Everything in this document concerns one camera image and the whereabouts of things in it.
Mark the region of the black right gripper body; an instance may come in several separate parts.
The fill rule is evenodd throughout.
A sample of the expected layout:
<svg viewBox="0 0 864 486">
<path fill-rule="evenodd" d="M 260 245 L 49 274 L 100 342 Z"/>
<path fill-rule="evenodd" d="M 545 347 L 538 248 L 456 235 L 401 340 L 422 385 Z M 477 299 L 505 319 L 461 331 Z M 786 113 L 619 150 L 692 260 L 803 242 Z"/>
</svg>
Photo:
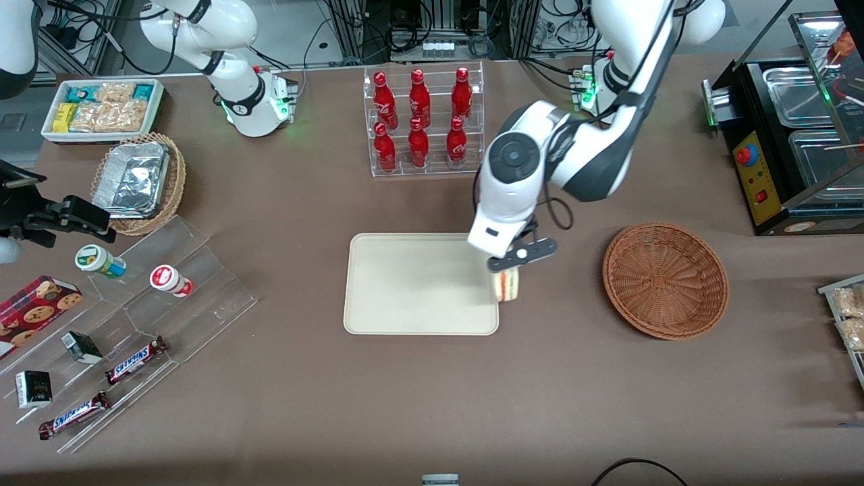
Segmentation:
<svg viewBox="0 0 864 486">
<path fill-rule="evenodd" d="M 16 225 L 23 225 L 31 213 L 41 213 L 51 200 L 43 198 L 36 187 L 47 181 L 45 175 L 1 160 L 1 231 L 9 234 Z"/>
</svg>

